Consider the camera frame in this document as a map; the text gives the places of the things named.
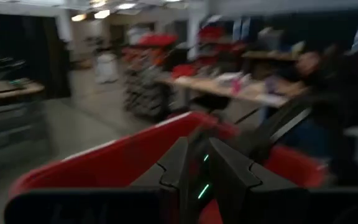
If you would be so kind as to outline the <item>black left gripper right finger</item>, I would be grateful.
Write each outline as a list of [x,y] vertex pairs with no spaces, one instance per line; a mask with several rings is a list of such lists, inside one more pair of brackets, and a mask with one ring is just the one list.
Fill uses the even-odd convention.
[[300,187],[216,138],[209,143],[223,223],[358,223],[358,187]]

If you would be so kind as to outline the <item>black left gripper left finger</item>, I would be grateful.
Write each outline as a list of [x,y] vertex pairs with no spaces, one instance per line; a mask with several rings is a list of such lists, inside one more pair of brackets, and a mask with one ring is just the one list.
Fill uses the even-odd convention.
[[5,223],[179,223],[186,204],[188,141],[178,138],[123,187],[47,187],[13,196]]

